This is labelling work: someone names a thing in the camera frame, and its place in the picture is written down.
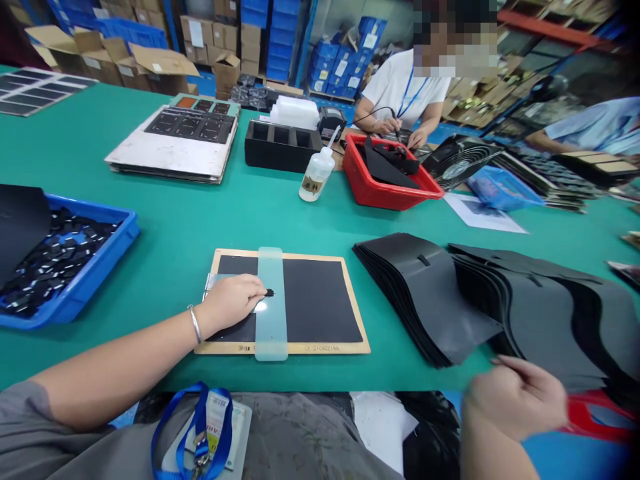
black box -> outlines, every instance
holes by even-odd
[[[245,137],[245,162],[251,167],[304,173],[324,145],[317,130],[251,120]]]

white shirt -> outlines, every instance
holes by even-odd
[[[445,100],[451,82],[451,78],[412,78],[412,68],[413,49],[396,53],[382,64],[362,92],[362,95],[372,102],[374,110],[380,107],[391,107],[396,115],[400,115],[401,108],[404,110],[411,104],[400,117],[403,128],[409,130],[413,130],[415,122],[422,116],[428,105]],[[411,103],[413,96],[418,91],[420,93]],[[378,120],[384,120],[392,115],[389,109],[382,109],[374,113],[373,116]]]
[[[640,154],[640,97],[598,103],[545,128],[547,136],[580,149],[610,155]]]

red plastic basket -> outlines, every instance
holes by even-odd
[[[364,145],[366,139],[364,135],[347,134],[347,148],[342,161],[342,167],[349,179],[356,203],[390,210],[408,210],[424,200],[441,199],[445,196],[444,190],[422,165],[418,173],[409,176],[420,186],[420,190],[388,185],[374,180],[356,148],[356,145]],[[405,148],[401,143],[394,141],[376,138],[372,140],[374,146],[388,145]],[[410,151],[407,151],[407,157],[415,160]]]

green work table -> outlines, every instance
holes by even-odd
[[[514,212],[529,235],[467,227],[444,201],[405,212],[362,207],[340,172],[317,202],[306,203],[298,197],[302,175],[245,164],[245,132],[257,117],[248,111],[240,116],[221,185],[111,172],[104,158],[168,102],[163,95],[100,84],[30,118],[0,115],[2,183],[131,209],[141,228],[74,322],[35,331],[0,329],[0,389],[199,302],[216,248],[267,246],[344,257],[371,354],[298,355],[284,363],[190,354],[161,388],[203,380],[232,391],[462,389],[489,368],[486,345],[460,367],[436,371],[426,364],[351,251],[359,241],[407,232],[442,246],[514,250],[608,279],[616,277],[606,260],[638,263],[638,252],[619,236],[638,230],[640,217],[629,203],[611,198],[592,202],[588,215],[546,208]]]

